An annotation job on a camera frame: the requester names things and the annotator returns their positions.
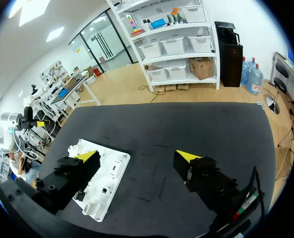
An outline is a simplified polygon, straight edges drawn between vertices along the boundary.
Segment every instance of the ceiling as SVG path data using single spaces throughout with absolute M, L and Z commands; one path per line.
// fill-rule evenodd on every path
M 5 14 L 0 24 L 0 95 L 41 55 L 73 38 L 77 27 L 105 0 L 51 0 L 45 13 L 19 27 L 21 11 L 11 19 Z M 49 33 L 59 27 L 61 36 L 46 43 Z

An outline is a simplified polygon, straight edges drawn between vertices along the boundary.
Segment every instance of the sticker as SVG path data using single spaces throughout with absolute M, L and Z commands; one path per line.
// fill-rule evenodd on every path
M 260 86 L 257 86 L 257 85 L 255 85 L 255 84 L 252 83 L 251 90 L 253 92 L 259 93 L 260 92 Z

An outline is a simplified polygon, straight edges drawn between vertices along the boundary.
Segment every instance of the workbench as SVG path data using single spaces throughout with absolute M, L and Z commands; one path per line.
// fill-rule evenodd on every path
M 127 152 L 130 162 L 101 223 L 70 201 L 56 216 L 93 231 L 128 236 L 194 238 L 216 214 L 190 193 L 173 168 L 174 151 L 211 156 L 238 189 L 254 166 L 268 211 L 275 184 L 275 148 L 261 106 L 247 103 L 155 103 L 77 108 L 58 133 L 39 172 L 42 179 L 79 138 Z M 261 216 L 251 214 L 251 227 Z
M 51 105 L 54 104 L 57 109 L 66 117 L 69 118 L 69 116 L 59 107 L 59 103 L 60 102 L 66 102 L 71 108 L 72 110 L 75 110 L 75 106 L 74 103 L 71 103 L 70 100 L 68 100 L 69 96 L 81 85 L 84 86 L 84 88 L 87 90 L 87 92 L 89 93 L 89 95 L 92 97 L 92 100 L 88 100 L 88 101 L 82 101 L 82 102 L 75 102 L 78 105 L 82 104 L 82 103 L 91 103 L 91 102 L 96 102 L 98 106 L 101 106 L 102 104 L 100 103 L 100 101 L 98 100 L 98 98 L 95 96 L 95 94 L 92 92 L 92 90 L 90 89 L 90 87 L 88 86 L 88 84 L 86 83 L 86 80 L 89 79 L 87 76 L 84 76 L 82 79 L 80 79 L 79 81 L 77 81 L 77 83 L 70 88 L 67 93 L 63 96 L 60 97 L 59 95 L 52 101 Z

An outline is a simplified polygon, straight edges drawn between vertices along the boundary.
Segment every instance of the wooden floor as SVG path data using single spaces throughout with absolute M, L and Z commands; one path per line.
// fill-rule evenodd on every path
M 145 77 L 138 64 L 125 66 L 115 69 L 99 76 L 90 88 L 103 105 L 119 104 L 141 104 L 149 103 L 155 95 L 148 92 L 147 89 L 139 90 L 140 86 L 147 85 Z M 157 96 L 153 103 L 160 102 L 246 102 L 256 103 L 263 102 L 265 113 L 271 125 L 274 146 L 276 148 L 276 171 L 279 170 L 286 149 L 277 148 L 277 144 L 287 134 L 291 128 L 291 117 L 284 100 L 285 96 L 280 96 L 278 103 L 280 114 L 275 115 L 266 106 L 265 99 L 272 95 L 275 97 L 276 89 L 264 82 L 262 91 L 259 95 L 249 93 L 245 87 L 227 88 L 221 84 L 220 90 L 216 90 L 215 84 L 191 84 L 188 90 L 166 91 L 162 96 Z M 90 100 L 90 95 L 86 90 L 80 94 L 81 101 Z M 82 106 L 94 106 L 95 103 L 82 104 Z M 288 153 L 288 157 L 281 169 L 278 177 L 287 176 L 291 170 L 291 163 L 294 156 Z M 278 198 L 285 185 L 285 179 L 275 182 L 271 206 Z

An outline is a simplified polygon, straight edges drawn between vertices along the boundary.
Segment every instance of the chair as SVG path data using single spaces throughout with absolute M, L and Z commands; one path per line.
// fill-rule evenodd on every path
M 280 63 L 276 63 L 275 68 L 282 76 L 284 76 L 285 78 L 288 78 L 289 75 L 287 70 Z M 278 103 L 277 103 L 277 99 L 280 94 L 279 90 L 281 90 L 284 94 L 286 94 L 287 87 L 283 81 L 281 81 L 279 78 L 276 78 L 276 77 L 274 78 L 274 86 L 277 88 L 277 94 L 275 96 L 275 99 L 273 99 L 272 97 L 267 97 L 266 104 L 267 106 L 269 106 L 269 108 L 271 109 L 273 113 L 279 114 L 280 107 L 278 106 Z

